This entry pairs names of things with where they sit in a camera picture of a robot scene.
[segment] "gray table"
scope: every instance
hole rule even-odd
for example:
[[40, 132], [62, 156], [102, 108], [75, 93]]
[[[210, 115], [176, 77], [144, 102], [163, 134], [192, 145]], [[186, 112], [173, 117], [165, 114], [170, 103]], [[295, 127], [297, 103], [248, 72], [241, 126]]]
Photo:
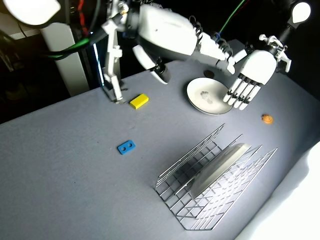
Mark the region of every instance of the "gray table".
[[[143, 72], [125, 79], [139, 110], [110, 103], [95, 89], [0, 125], [0, 239], [231, 240], [248, 223], [319, 133], [320, 102], [275, 74], [244, 110], [209, 116], [186, 98], [186, 84], [207, 68], [168, 65], [162, 85]], [[235, 76], [216, 78], [228, 87]], [[266, 125], [263, 113], [275, 122]], [[213, 231], [186, 231], [153, 185], [157, 176], [225, 123], [216, 142], [263, 144], [278, 152]], [[136, 149], [120, 155], [117, 146]]]

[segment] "dish rack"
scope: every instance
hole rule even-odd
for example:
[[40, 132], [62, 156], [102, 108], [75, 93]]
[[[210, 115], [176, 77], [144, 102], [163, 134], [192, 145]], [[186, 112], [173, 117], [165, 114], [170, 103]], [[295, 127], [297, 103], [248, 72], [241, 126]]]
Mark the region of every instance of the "dish rack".
[[[190, 190], [194, 179], [222, 152], [214, 139], [223, 127], [224, 124], [157, 179], [155, 191], [186, 230], [214, 229], [278, 150], [276, 148], [263, 156], [256, 157], [262, 145], [250, 148], [202, 194], [193, 199]], [[227, 147], [236, 143], [241, 137], [242, 135], [237, 137]]]

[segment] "blue block with holes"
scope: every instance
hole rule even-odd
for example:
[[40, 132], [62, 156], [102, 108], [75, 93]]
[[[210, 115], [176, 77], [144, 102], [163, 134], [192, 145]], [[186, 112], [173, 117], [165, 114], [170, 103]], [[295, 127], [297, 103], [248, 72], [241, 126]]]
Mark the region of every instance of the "blue block with holes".
[[120, 146], [118, 146], [118, 150], [119, 152], [124, 155], [128, 152], [130, 152], [131, 150], [135, 149], [136, 145], [133, 141], [129, 140], [126, 141], [125, 143], [121, 144]]

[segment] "yellow sponge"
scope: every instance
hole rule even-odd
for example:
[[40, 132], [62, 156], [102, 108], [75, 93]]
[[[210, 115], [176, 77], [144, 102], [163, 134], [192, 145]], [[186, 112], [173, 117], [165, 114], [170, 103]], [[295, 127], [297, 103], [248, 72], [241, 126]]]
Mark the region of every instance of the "yellow sponge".
[[134, 107], [134, 109], [140, 108], [142, 105], [144, 105], [146, 102], [149, 101], [149, 98], [147, 95], [142, 93], [141, 95], [137, 96], [135, 99], [133, 99], [130, 102], [130, 105]]

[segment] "white plate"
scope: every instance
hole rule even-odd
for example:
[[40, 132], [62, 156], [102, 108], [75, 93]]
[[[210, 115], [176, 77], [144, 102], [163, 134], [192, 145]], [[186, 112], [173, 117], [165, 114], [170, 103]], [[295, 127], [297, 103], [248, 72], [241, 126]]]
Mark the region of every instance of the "white plate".
[[222, 101], [228, 90], [221, 82], [201, 77], [188, 84], [186, 93], [191, 104], [199, 111], [210, 115], [221, 115], [232, 109], [232, 106]]
[[192, 197], [197, 198], [250, 148], [251, 145], [249, 144], [239, 143], [224, 149], [195, 178], [190, 190]]

